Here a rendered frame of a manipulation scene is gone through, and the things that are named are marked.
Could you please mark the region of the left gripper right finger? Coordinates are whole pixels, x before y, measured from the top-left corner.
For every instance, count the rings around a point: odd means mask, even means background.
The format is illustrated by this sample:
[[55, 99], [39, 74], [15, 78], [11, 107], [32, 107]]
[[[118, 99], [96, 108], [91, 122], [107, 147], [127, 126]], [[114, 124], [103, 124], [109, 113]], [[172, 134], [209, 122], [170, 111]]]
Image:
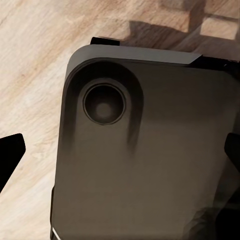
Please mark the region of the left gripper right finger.
[[240, 135], [228, 133], [225, 140], [224, 151], [240, 173]]

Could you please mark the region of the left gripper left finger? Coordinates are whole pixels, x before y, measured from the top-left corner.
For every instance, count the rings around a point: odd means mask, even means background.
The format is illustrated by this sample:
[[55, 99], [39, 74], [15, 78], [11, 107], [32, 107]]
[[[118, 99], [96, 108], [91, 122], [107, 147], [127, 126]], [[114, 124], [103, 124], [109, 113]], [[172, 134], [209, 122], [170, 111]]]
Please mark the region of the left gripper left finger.
[[0, 193], [25, 152], [26, 145], [21, 133], [0, 138]]

